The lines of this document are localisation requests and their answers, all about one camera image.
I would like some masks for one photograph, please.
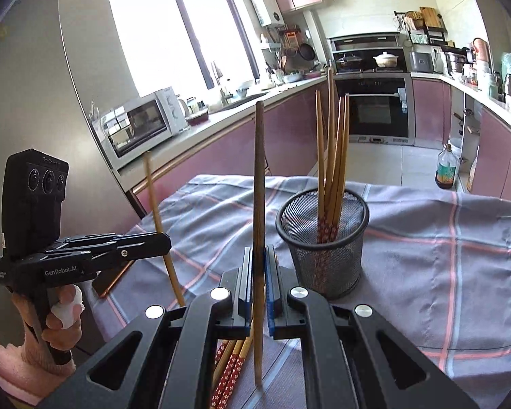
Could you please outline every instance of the triangular cutout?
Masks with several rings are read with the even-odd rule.
[[[90,380],[112,391],[117,391],[123,383],[140,340],[142,340],[142,332],[136,331],[129,334],[121,344],[109,353],[107,358],[97,364],[95,369],[91,371],[89,374]]]
[[[384,332],[378,332],[376,338],[383,349],[392,376],[399,389],[406,389],[426,379],[426,373]]]

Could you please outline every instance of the sink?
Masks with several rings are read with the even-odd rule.
[[[231,103],[230,105],[224,106],[221,109],[215,110],[212,114],[217,114],[218,112],[223,112],[224,110],[230,110],[234,109],[235,107],[242,106],[244,103],[248,103],[252,100],[256,100],[258,98],[263,97],[264,95],[267,95],[270,91],[260,92],[259,94],[253,94],[249,95],[248,97],[244,97],[240,100],[237,100],[234,103]]]

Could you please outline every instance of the camera lens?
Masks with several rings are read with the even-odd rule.
[[[38,183],[40,182],[40,173],[37,169],[32,169],[30,174],[28,174],[28,189],[31,191],[35,191],[38,187]]]
[[[62,192],[64,189],[64,177],[62,175],[59,176],[59,179],[57,180],[57,190],[59,192]]]
[[[44,175],[44,192],[46,194],[49,194],[53,190],[53,184],[55,184],[55,175],[48,170]]]

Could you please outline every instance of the window pane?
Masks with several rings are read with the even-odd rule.
[[[176,0],[110,0],[110,5],[140,96],[169,86],[182,98],[204,96],[206,84]]]
[[[225,81],[242,83],[253,78],[243,42],[227,0],[184,0],[208,69],[215,61]]]

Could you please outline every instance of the white pot with lid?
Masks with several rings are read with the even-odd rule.
[[[379,56],[373,58],[375,59],[376,64],[379,67],[396,67],[397,59],[399,57],[389,54],[388,52],[383,52]]]

